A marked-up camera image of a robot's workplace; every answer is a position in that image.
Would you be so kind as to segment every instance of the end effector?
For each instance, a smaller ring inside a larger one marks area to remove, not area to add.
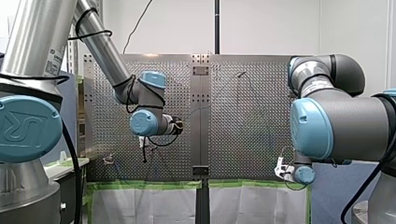
[[[183,131],[180,118],[163,113],[165,87],[165,75],[151,71],[143,72],[137,81],[133,76],[127,83],[115,87],[115,98],[120,103],[137,104],[130,112],[130,127],[134,134],[150,137]]]

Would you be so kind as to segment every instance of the metal post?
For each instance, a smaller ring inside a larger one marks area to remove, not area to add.
[[[215,0],[215,54],[220,54],[220,0]]]

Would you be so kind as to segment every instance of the pegboard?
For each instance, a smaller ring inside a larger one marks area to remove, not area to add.
[[[173,145],[155,149],[143,163],[138,139],[129,129],[131,115],[114,101],[101,69],[86,55],[90,181],[193,179],[193,165],[208,165],[209,178],[276,178],[277,157],[282,147],[291,145],[289,56],[122,57],[132,74],[144,70],[166,74],[164,112],[183,118],[185,129]],[[172,138],[156,140],[164,143]],[[115,164],[104,164],[102,158],[110,154]],[[290,161],[292,153],[286,151],[284,157]]]
[[[124,55],[124,61],[131,74],[142,71],[158,71],[166,74],[164,112],[186,118],[190,113],[189,56],[149,58],[141,55]],[[91,55],[85,56],[86,100],[86,146],[92,164],[89,167],[90,181],[111,179],[146,179],[177,181],[191,177],[191,126],[184,123],[183,134],[169,147],[147,151],[147,163],[138,137],[130,131],[131,115],[125,105],[119,105],[113,98],[113,89]],[[166,143],[174,136],[153,138]],[[105,164],[103,158],[112,155],[114,164]]]
[[[277,157],[282,147],[291,146],[289,59],[212,57],[210,178],[277,179]],[[283,156],[290,161],[291,150]]]

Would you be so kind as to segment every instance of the robotic arm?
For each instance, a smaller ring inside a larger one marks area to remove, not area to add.
[[[97,34],[105,30],[95,8],[90,6],[88,0],[77,2],[73,23],[78,36]],[[182,132],[181,120],[163,113],[166,86],[164,74],[143,72],[137,83],[134,83],[135,76],[128,72],[109,35],[94,35],[84,38],[83,41],[114,88],[115,99],[124,105],[138,104],[130,121],[134,134],[152,136]]]
[[[379,161],[343,211],[371,180],[381,177],[369,200],[369,223],[395,223],[396,91],[359,97],[364,90],[360,66],[345,55],[295,57],[290,60],[290,89],[298,96],[290,111],[290,132],[297,157],[313,161]]]
[[[0,69],[0,220],[2,223],[60,223],[61,194],[48,180],[40,157],[64,131],[76,173],[79,221],[80,171],[73,143],[59,114],[57,85],[70,26],[91,51],[121,104],[136,104],[131,130],[140,136],[180,134],[180,119],[163,113],[165,75],[131,75],[89,0],[21,0]]]

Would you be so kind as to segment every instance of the green tape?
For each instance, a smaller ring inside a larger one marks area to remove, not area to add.
[[[288,183],[288,185],[293,189],[299,189],[303,187],[303,185],[297,183]],[[286,188],[283,182],[278,182],[278,181],[247,180],[247,179],[209,180],[209,187],[211,189],[240,188],[242,186],[277,188],[277,189]]]
[[[88,189],[200,189],[201,181],[150,182],[141,180],[116,180],[88,183]]]
[[[305,222],[306,224],[311,224],[311,203],[312,203],[312,187],[308,186],[306,190],[306,214],[305,214]]]

